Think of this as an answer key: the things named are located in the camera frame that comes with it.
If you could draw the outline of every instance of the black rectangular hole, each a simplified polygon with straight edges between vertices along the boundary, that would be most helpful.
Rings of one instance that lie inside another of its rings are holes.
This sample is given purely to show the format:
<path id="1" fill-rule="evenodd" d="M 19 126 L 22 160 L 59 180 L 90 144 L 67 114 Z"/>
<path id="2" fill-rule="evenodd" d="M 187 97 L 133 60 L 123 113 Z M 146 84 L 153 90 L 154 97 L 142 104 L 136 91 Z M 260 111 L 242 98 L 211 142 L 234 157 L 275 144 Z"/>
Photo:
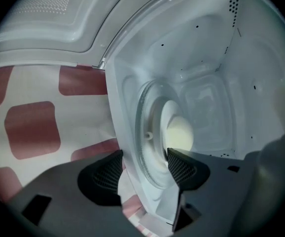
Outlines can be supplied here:
<path id="1" fill-rule="evenodd" d="M 233 172 L 238 172 L 240 168 L 238 166 L 229 166 L 227 169 Z"/>
<path id="2" fill-rule="evenodd" d="M 34 225 L 38 226 L 39 221 L 42 218 L 51 200 L 51 197 L 36 195 L 22 211 L 22 215 L 31 221 Z"/>

